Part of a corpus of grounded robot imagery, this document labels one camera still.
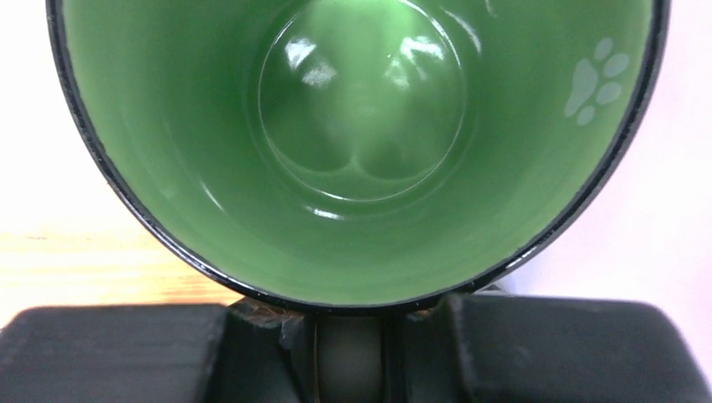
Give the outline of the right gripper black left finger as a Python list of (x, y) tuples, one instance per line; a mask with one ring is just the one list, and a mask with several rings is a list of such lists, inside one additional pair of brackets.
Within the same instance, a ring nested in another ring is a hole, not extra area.
[(44, 306), (1, 332), (4, 402), (312, 402), (304, 317), (231, 306)]

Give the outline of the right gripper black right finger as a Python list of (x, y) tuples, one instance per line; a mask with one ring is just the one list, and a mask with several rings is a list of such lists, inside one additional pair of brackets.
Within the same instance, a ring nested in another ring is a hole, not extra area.
[(678, 329), (654, 306), (451, 294), (396, 321), (388, 402), (708, 402)]

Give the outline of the large floral cream mug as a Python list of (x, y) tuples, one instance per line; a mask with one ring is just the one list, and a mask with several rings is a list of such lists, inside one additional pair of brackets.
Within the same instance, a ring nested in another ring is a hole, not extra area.
[(624, 156), (668, 1), (48, 1), (112, 190), (295, 313), (303, 400), (459, 400), (449, 298), (539, 254)]

